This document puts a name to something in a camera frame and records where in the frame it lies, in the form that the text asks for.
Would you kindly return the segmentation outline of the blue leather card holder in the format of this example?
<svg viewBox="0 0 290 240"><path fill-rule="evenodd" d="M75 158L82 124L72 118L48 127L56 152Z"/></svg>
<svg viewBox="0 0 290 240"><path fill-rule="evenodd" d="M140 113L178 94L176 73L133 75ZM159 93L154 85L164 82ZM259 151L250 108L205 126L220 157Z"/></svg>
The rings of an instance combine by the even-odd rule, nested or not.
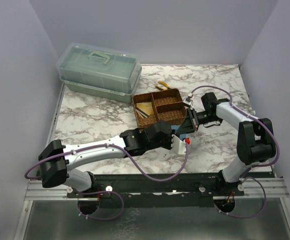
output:
<svg viewBox="0 0 290 240"><path fill-rule="evenodd" d="M187 137L187 134L183 130L180 130L180 127L180 125L172 125L172 135L177 136L181 141L183 141Z"/></svg>

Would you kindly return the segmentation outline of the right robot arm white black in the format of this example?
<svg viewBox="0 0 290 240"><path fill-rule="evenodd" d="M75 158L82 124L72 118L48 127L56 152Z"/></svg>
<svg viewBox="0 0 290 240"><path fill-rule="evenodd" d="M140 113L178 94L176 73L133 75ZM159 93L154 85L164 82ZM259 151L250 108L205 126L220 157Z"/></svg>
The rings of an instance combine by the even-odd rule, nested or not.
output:
<svg viewBox="0 0 290 240"><path fill-rule="evenodd" d="M273 125L268 118L257 118L236 108L230 99L218 99L213 92L201 97L204 111L193 108L193 94L183 101L187 107L186 117L174 130L174 137L185 140L184 136L194 133L199 126L209 123L220 125L223 121L237 130L236 157L216 177L218 189L237 185L240 178L254 166L273 158L277 153Z"/></svg>

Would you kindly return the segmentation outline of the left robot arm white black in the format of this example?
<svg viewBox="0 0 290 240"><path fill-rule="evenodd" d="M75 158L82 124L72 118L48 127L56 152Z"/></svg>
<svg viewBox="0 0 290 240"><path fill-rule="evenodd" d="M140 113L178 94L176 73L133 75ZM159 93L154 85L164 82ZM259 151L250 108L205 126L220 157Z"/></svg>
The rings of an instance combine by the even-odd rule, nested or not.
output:
<svg viewBox="0 0 290 240"><path fill-rule="evenodd" d="M42 187L67 185L81 192L89 190L94 182L92 173L80 171L80 166L142 156L158 148L171 150L174 133L167 121L160 120L147 128L129 129L115 137L82 145L63 145L61 140L53 140L38 157Z"/></svg>

